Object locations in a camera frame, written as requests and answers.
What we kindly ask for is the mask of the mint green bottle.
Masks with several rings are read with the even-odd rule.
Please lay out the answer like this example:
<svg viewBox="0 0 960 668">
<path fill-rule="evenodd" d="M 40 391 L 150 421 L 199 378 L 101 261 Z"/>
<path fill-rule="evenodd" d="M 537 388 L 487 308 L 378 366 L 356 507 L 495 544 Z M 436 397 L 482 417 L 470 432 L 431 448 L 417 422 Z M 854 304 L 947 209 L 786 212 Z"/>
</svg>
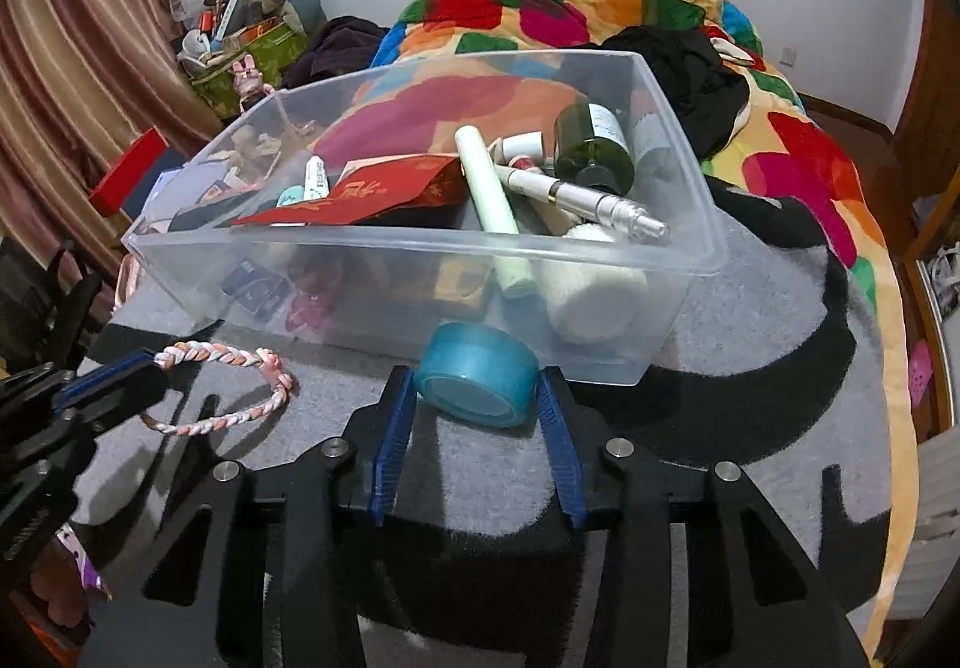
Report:
<svg viewBox="0 0 960 668">
<path fill-rule="evenodd" d="M 281 192 L 280 197 L 277 198 L 277 205 L 278 207 L 286 207 L 286 205 L 301 202 L 303 195 L 304 187 L 302 186 L 286 187 L 285 191 Z"/>
</svg>

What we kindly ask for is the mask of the teal tape roll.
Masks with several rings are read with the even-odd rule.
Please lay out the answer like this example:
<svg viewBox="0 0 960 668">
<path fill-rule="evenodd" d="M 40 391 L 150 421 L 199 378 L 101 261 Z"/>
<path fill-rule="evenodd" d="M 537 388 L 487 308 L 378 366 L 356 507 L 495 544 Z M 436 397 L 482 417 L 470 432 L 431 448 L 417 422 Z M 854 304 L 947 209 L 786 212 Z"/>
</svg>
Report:
<svg viewBox="0 0 960 668">
<path fill-rule="evenodd" d="M 502 330 L 469 322 L 438 327 L 416 368 L 420 397 L 457 420 L 511 429 L 529 419 L 539 359 Z"/>
</svg>

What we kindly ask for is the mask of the pale green tube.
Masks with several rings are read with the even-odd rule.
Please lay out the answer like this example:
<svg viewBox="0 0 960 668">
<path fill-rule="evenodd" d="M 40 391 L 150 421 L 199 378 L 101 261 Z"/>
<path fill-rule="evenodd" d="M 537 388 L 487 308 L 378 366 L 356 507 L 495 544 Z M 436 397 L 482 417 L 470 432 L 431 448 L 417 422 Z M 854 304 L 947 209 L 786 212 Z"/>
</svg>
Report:
<svg viewBox="0 0 960 668">
<path fill-rule="evenodd" d="M 496 173 L 487 144 L 475 125 L 462 125 L 454 132 L 462 173 L 469 186 L 473 207 L 485 233 L 517 234 L 516 218 Z M 506 299 L 519 299 L 535 291 L 534 272 L 524 257 L 493 257 L 494 273 Z"/>
</svg>

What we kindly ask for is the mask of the red tea packet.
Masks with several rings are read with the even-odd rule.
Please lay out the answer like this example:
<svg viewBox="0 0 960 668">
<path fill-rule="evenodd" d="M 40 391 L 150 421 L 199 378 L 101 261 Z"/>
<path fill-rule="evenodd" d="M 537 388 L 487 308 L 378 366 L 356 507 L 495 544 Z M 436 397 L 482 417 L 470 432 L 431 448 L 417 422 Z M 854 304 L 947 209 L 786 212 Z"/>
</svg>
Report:
<svg viewBox="0 0 960 668">
<path fill-rule="evenodd" d="M 416 153 L 378 158 L 342 176 L 327 197 L 243 216 L 235 225 L 364 225 L 393 213 L 449 209 L 467 195 L 457 155 Z"/>
</svg>

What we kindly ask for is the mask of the green spray bottle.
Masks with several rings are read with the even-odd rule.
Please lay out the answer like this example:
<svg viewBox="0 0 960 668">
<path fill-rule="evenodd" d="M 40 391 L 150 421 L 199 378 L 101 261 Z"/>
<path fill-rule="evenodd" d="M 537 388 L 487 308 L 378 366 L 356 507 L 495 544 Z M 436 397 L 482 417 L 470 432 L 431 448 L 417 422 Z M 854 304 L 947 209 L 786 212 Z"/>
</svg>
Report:
<svg viewBox="0 0 960 668">
<path fill-rule="evenodd" d="M 617 116 L 602 104 L 574 101 L 556 116 L 553 171 L 565 182 L 626 195 L 635 160 Z"/>
</svg>

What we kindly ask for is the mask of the blue card box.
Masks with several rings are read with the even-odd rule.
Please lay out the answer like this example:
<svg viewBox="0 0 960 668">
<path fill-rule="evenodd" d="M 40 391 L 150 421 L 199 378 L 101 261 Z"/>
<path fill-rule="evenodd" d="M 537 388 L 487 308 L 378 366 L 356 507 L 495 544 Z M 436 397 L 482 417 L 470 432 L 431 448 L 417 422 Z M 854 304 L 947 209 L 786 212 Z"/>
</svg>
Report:
<svg viewBox="0 0 960 668">
<path fill-rule="evenodd" d="M 268 320 L 285 303 L 291 285 L 285 276 L 245 258 L 223 278 L 220 290 L 254 319 Z"/>
</svg>

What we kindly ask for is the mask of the red box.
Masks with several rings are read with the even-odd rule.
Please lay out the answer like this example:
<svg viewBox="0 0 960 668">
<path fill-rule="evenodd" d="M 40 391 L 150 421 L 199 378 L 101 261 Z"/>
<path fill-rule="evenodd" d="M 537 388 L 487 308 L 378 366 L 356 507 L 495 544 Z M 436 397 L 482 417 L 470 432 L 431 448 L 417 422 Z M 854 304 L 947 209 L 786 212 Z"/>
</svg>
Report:
<svg viewBox="0 0 960 668">
<path fill-rule="evenodd" d="M 121 158 L 99 180 L 98 186 L 89 192 L 91 207 L 103 218 L 119 213 L 127 197 L 166 150 L 166 137 L 156 127 L 149 127 L 128 145 Z"/>
</svg>

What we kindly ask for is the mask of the grey black rug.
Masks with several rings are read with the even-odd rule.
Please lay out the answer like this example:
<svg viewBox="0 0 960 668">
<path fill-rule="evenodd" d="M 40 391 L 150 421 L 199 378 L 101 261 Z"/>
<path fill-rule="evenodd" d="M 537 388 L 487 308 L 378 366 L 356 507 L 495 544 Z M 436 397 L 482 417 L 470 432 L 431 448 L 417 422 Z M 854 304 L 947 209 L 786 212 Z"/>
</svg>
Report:
<svg viewBox="0 0 960 668">
<path fill-rule="evenodd" d="M 252 371 L 145 368 L 75 523 L 112 590 L 86 666 L 861 666 L 892 517 L 877 324 L 791 197 L 711 182 L 727 262 L 633 386 L 512 335 L 404 317 L 430 343 L 217 322 L 274 348 L 277 418 L 221 418 Z"/>
</svg>

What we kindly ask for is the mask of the small white tube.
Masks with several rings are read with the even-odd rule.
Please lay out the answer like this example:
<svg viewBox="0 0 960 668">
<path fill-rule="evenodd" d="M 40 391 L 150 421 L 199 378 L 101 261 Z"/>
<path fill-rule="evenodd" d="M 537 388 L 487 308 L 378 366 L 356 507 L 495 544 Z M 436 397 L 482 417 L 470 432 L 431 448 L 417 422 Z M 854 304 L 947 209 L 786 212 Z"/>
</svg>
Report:
<svg viewBox="0 0 960 668">
<path fill-rule="evenodd" d="M 322 200 L 331 193 L 325 163 L 319 155 L 308 158 L 304 164 L 304 182 L 302 183 L 302 200 L 314 202 Z"/>
</svg>

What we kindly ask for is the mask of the white round jar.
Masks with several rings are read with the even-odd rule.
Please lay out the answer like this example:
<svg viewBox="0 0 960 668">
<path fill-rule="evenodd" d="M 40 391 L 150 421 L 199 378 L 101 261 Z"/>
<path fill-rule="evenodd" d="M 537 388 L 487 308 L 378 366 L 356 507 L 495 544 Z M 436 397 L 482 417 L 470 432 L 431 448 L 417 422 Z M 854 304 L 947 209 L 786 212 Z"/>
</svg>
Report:
<svg viewBox="0 0 960 668">
<path fill-rule="evenodd" d="M 548 320 L 569 343 L 604 343 L 622 336 L 640 315 L 644 270 L 590 262 L 544 260 L 537 270 Z"/>
</svg>

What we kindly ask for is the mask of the pink slipper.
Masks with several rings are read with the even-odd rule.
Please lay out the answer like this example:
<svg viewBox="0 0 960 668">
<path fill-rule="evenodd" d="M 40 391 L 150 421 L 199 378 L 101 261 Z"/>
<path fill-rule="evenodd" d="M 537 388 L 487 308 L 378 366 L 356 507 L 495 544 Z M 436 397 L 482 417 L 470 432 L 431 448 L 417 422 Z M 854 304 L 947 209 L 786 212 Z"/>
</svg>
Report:
<svg viewBox="0 0 960 668">
<path fill-rule="evenodd" d="M 918 408 L 932 381 L 931 348 L 926 340 L 914 343 L 908 354 L 908 392 L 911 406 Z"/>
</svg>

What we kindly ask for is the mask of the pink rabbit toy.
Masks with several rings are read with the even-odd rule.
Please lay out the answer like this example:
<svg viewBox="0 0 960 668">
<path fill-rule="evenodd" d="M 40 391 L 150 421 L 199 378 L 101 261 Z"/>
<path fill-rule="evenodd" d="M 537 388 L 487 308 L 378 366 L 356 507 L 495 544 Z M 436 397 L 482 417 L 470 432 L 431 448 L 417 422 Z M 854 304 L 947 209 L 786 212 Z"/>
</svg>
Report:
<svg viewBox="0 0 960 668">
<path fill-rule="evenodd" d="M 263 78 L 262 70 L 257 67 L 252 54 L 244 54 L 242 58 L 236 59 L 231 64 L 231 74 L 240 113 L 249 111 L 275 93 L 275 86 Z"/>
</svg>

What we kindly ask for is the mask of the striped pink curtain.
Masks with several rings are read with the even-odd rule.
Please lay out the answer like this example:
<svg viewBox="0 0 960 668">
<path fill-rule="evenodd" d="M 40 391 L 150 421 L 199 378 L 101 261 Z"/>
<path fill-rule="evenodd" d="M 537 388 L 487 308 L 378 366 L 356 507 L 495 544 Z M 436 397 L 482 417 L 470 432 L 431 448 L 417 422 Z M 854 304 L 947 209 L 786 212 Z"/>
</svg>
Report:
<svg viewBox="0 0 960 668">
<path fill-rule="evenodd" d="M 2 230 L 46 262 L 75 242 L 119 269 L 89 194 L 151 127 L 195 153 L 221 127 L 174 59 L 169 0 L 2 0 Z"/>
</svg>

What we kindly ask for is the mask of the green storage basket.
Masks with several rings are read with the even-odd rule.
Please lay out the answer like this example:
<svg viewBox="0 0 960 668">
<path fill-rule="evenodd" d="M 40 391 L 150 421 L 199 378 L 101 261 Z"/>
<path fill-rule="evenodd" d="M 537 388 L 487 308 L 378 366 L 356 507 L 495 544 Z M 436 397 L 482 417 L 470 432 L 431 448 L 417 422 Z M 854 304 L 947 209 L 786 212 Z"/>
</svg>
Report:
<svg viewBox="0 0 960 668">
<path fill-rule="evenodd" d="M 219 64 L 208 67 L 190 86 L 222 121 L 241 112 L 241 101 L 257 86 L 278 88 L 285 70 L 301 56 L 308 38 L 289 26 L 278 25 L 265 35 L 228 54 Z"/>
</svg>

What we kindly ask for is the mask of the silver spray bottle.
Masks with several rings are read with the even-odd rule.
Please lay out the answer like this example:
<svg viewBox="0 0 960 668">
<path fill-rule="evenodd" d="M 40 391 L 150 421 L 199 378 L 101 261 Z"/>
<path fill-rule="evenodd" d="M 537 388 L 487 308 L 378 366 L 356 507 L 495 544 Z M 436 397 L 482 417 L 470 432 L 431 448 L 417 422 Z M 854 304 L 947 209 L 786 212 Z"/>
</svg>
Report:
<svg viewBox="0 0 960 668">
<path fill-rule="evenodd" d="M 511 192 L 548 203 L 633 239 L 662 239 L 669 234 L 663 221 L 654 218 L 643 205 L 630 198 L 501 164 L 496 164 L 494 171 L 501 184 Z"/>
</svg>

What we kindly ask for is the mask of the dark purple clothes pile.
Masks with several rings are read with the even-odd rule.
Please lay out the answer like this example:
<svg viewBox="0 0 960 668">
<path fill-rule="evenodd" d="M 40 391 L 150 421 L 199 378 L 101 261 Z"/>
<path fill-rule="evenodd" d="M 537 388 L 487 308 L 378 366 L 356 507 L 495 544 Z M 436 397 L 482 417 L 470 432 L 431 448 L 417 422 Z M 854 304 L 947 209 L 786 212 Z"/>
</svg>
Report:
<svg viewBox="0 0 960 668">
<path fill-rule="evenodd" d="M 329 20 L 283 72 L 281 86 L 293 90 L 368 69 L 386 35 L 385 26 L 353 15 Z"/>
</svg>

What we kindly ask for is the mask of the clear plastic storage bin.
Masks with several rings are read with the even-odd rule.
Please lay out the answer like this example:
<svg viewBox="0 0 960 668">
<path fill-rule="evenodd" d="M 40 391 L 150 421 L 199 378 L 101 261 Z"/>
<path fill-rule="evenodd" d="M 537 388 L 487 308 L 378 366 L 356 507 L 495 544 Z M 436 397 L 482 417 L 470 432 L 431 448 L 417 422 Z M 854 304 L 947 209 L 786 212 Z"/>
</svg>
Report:
<svg viewBox="0 0 960 668">
<path fill-rule="evenodd" d="M 355 226 L 251 225 L 324 160 L 337 180 L 378 158 L 457 155 L 454 132 L 475 125 L 487 147 L 555 148 L 555 119 L 574 101 L 610 109 L 635 160 L 628 192 L 669 228 L 662 239 L 571 236 L 542 207 L 511 197 L 517 234 L 485 233 L 472 202 L 393 213 Z M 153 280 L 199 322 L 291 336 L 327 347 L 418 358 L 436 327 L 462 320 L 502 330 L 571 379 L 638 381 L 695 281 L 726 258 L 721 220 L 692 147 L 646 62 L 605 51 L 494 51 L 416 59 L 281 90 L 245 111 L 143 205 L 124 236 Z M 535 291 L 506 299 L 493 257 L 527 258 Z M 257 320 L 220 290 L 249 258 L 290 281 L 283 306 Z M 635 324 L 604 343 L 553 330 L 537 270 L 544 260 L 646 272 Z"/>
</svg>

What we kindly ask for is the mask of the black garment on bed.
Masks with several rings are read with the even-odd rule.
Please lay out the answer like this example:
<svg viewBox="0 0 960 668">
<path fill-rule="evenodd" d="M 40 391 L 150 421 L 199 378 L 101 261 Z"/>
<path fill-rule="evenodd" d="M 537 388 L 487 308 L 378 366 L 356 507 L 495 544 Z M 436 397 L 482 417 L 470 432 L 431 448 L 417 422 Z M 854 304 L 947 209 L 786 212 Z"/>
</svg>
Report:
<svg viewBox="0 0 960 668">
<path fill-rule="evenodd" d="M 750 118 L 750 86 L 727 69 L 698 28 L 629 26 L 601 42 L 604 51 L 640 54 L 700 161 L 712 160 Z"/>
</svg>

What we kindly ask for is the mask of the colourful patchwork blanket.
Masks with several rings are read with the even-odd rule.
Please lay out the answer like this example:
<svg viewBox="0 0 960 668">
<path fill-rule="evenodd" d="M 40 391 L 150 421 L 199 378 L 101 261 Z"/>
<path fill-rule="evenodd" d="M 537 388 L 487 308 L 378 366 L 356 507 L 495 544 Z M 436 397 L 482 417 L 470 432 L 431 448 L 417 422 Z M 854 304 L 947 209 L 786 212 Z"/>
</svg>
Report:
<svg viewBox="0 0 960 668">
<path fill-rule="evenodd" d="M 742 462 L 875 650 L 918 510 L 900 287 L 856 166 L 750 20 L 728 0 L 415 0 L 376 62 L 592 44 L 651 67 L 729 257 L 638 384 L 579 395 L 667 459 Z"/>
</svg>

